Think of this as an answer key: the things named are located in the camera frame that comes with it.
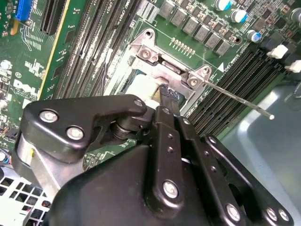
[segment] metal rod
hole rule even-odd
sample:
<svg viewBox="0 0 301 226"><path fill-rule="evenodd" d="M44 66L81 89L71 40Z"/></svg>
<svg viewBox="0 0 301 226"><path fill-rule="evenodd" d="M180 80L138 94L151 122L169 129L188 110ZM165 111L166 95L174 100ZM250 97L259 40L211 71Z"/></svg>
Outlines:
<svg viewBox="0 0 301 226"><path fill-rule="evenodd" d="M244 104L244 105L252 108L253 110L256 110L260 114L268 117L270 120L273 120L275 118L275 116L273 114L268 113L267 111L263 110L261 107L255 105L255 104L253 104L253 103L251 103L251 102L249 102L247 100L244 100L243 98L240 98L240 97L234 95L233 93L230 93L227 90L225 90L225 89L223 89L223 88L221 88L221 87L219 87L217 85L214 85L213 83L211 83L209 81L206 81L204 78L202 78L200 76L198 76L198 78L200 78L203 83L205 83L206 85L210 86L211 88L213 88L213 89L215 89L215 90L217 90L217 91L219 91L219 92L221 92L221 93L223 93L223 94L225 94L225 95L233 98L234 100L236 100L236 101L238 101L238 102L240 102L240 103L242 103L242 104Z"/></svg>

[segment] blue connector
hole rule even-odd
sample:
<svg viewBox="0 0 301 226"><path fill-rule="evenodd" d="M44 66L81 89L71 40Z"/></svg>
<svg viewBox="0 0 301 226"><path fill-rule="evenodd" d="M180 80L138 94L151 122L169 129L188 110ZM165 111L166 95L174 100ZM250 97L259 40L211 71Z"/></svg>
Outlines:
<svg viewBox="0 0 301 226"><path fill-rule="evenodd" d="M28 20L32 8L32 0L19 0L16 19L19 21Z"/></svg>

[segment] metal bolt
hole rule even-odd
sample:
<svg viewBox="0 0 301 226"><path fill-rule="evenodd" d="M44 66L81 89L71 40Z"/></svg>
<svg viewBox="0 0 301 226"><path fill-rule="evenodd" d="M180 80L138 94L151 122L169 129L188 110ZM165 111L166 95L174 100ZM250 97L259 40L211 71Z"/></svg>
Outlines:
<svg viewBox="0 0 301 226"><path fill-rule="evenodd" d="M170 114L169 110L167 108L163 108L163 111L166 113L166 114Z"/></svg>
<svg viewBox="0 0 301 226"><path fill-rule="evenodd" d="M147 50L144 50L143 53L142 53L142 57L143 58L149 58L149 56L150 56L150 52L147 51Z"/></svg>
<svg viewBox="0 0 301 226"><path fill-rule="evenodd" d="M178 189L175 186L174 183L170 182L170 181L165 181L163 183L163 190L165 192L165 194L169 197L169 198L176 198L178 196Z"/></svg>
<svg viewBox="0 0 301 226"><path fill-rule="evenodd" d="M40 119L45 121L45 122L55 122L58 120L58 116L56 113L51 112L51 111L43 111L40 113Z"/></svg>
<svg viewBox="0 0 301 226"><path fill-rule="evenodd" d="M198 84L198 79L195 77L192 77L190 80L190 85L191 86L196 86Z"/></svg>
<svg viewBox="0 0 301 226"><path fill-rule="evenodd" d="M185 119L185 118L183 119L183 121L184 121L184 123L185 123L185 124L187 124L187 125L189 125L189 124L190 124L190 121L188 121L188 120L187 120L187 119Z"/></svg>
<svg viewBox="0 0 301 226"><path fill-rule="evenodd" d="M84 132L77 127L67 129L67 136L72 140L80 140L84 137Z"/></svg>
<svg viewBox="0 0 301 226"><path fill-rule="evenodd" d="M279 214L280 214L280 216L282 217L283 220L285 220L285 221L289 221L290 220L289 217L288 217L288 215L284 212L284 210L279 209L278 212L279 212Z"/></svg>
<svg viewBox="0 0 301 226"><path fill-rule="evenodd" d="M227 208L229 216L233 220L235 220L235 221L239 221L240 220L240 214L239 214L239 212L237 211L237 209L232 204L228 204L226 206L226 208Z"/></svg>
<svg viewBox="0 0 301 226"><path fill-rule="evenodd" d="M216 144L216 140L215 140L213 137L209 137L209 140L210 140L212 143Z"/></svg>
<svg viewBox="0 0 301 226"><path fill-rule="evenodd" d="M136 105L138 105L139 107L142 107L142 106L143 106L143 104L141 103L141 100L134 100L134 103L135 103Z"/></svg>
<svg viewBox="0 0 301 226"><path fill-rule="evenodd" d="M277 216L274 210L272 210L271 208L267 208L267 213L272 220L277 221Z"/></svg>

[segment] motherboard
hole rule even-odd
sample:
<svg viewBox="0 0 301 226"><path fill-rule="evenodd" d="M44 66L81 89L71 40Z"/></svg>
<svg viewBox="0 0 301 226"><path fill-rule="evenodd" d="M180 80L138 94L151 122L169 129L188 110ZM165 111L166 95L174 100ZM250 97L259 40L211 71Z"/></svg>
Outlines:
<svg viewBox="0 0 301 226"><path fill-rule="evenodd" d="M32 101L131 93L156 107L168 84L197 133L221 138L251 109L202 79L257 104L301 75L297 0L5 0L0 36L8 150ZM85 165L134 144L97 150Z"/></svg>

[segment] gray metal panel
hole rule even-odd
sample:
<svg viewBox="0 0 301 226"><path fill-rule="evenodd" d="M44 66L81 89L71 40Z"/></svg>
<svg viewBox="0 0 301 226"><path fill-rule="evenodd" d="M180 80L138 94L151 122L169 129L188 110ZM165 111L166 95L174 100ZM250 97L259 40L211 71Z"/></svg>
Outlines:
<svg viewBox="0 0 301 226"><path fill-rule="evenodd" d="M251 111L222 142L301 225L301 99L293 92L276 87L259 104L275 119Z"/></svg>

